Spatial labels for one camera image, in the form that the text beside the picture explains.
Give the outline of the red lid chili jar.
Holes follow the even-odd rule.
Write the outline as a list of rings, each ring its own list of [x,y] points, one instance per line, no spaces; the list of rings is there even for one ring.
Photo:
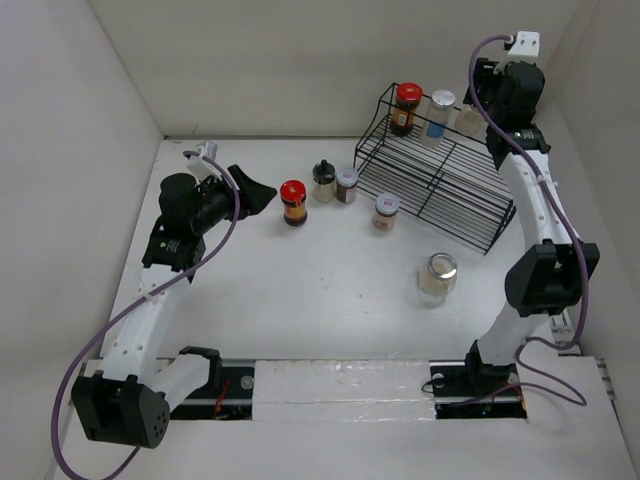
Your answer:
[[[423,96],[422,88],[413,82],[400,83],[396,88],[394,112],[390,124],[391,132],[404,137],[414,127],[415,111],[420,106]]]
[[[307,220],[305,185],[299,180],[287,180],[281,185],[279,193],[285,222],[292,227],[302,226]]]

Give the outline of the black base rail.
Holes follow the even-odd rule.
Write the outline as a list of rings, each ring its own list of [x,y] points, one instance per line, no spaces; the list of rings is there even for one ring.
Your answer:
[[[228,361],[216,389],[190,394],[179,420],[421,422],[470,397],[461,361]]]

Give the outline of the white lid orange spice jar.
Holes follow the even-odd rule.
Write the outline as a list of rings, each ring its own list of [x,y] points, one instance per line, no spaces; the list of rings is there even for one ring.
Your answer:
[[[392,193],[381,193],[375,201],[374,214],[372,216],[372,224],[374,227],[383,230],[391,230],[396,221],[396,217],[400,208],[400,199]]]

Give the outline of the white lid dark spice jar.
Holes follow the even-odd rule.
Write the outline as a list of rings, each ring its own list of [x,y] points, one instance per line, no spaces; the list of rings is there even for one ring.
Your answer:
[[[359,173],[355,168],[345,167],[336,172],[336,199],[343,204],[350,204],[355,201]]]

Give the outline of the black knob grinder jar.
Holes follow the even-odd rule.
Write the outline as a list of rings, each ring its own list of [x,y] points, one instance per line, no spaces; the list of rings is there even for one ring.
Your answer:
[[[314,187],[313,198],[320,203],[328,203],[334,198],[335,167],[322,159],[312,169]]]

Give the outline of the silver lid blue label shaker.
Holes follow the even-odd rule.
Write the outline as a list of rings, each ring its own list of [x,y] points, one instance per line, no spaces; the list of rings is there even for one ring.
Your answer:
[[[420,136],[422,145],[427,148],[437,148],[440,145],[455,100],[455,94],[449,90],[436,90],[432,93]]]

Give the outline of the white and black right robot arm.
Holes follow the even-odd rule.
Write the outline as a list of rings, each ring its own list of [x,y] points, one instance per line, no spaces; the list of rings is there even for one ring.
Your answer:
[[[466,355],[465,405],[513,389],[508,378],[525,365],[524,348],[553,345],[535,333],[550,317],[578,305],[575,332],[582,333],[589,279],[600,259],[597,245],[583,242],[564,212],[550,174],[550,147],[533,122],[542,71],[525,61],[500,65],[473,57],[468,79],[467,99],[488,124],[487,147],[513,197],[525,251],[506,274],[505,306]]]

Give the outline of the black collar pepper shaker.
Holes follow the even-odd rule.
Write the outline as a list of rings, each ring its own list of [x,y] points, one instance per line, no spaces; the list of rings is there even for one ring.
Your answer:
[[[473,101],[464,103],[457,114],[454,129],[461,135],[473,137],[486,129],[487,123]]]

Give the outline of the wide clear glass jar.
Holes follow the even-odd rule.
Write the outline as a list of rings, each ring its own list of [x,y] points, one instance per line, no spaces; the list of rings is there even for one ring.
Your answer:
[[[418,272],[418,288],[428,306],[445,302],[455,289],[458,275],[457,262],[448,253],[431,255]]]

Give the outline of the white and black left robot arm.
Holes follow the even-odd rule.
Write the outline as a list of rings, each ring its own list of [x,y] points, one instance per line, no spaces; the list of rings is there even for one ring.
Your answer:
[[[160,215],[142,258],[139,305],[122,326],[96,372],[78,377],[71,398],[91,441],[153,449],[171,413],[194,392],[212,396],[226,386],[216,349],[187,346],[166,368],[156,359],[180,297],[197,268],[211,258],[205,234],[222,221],[261,213],[276,189],[237,165],[203,180],[177,173],[160,184]]]

